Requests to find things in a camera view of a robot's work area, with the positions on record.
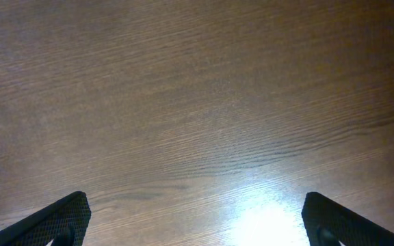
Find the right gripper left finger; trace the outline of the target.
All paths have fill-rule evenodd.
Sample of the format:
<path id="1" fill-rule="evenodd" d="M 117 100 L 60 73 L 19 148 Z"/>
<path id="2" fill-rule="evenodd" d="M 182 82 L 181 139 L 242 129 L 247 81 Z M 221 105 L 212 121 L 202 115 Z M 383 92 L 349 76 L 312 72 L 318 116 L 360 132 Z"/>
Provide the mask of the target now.
<path id="1" fill-rule="evenodd" d="M 73 192 L 0 231 L 0 246 L 82 246 L 91 218 L 87 196 Z"/>

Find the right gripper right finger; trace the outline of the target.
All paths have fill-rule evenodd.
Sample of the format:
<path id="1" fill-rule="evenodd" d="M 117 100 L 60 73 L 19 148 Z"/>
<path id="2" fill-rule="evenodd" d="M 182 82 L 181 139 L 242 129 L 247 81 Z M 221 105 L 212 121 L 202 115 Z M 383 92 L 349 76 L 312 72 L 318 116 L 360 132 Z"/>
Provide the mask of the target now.
<path id="1" fill-rule="evenodd" d="M 306 194 L 302 219 L 311 246 L 388 246 L 394 233 L 318 193 Z"/>

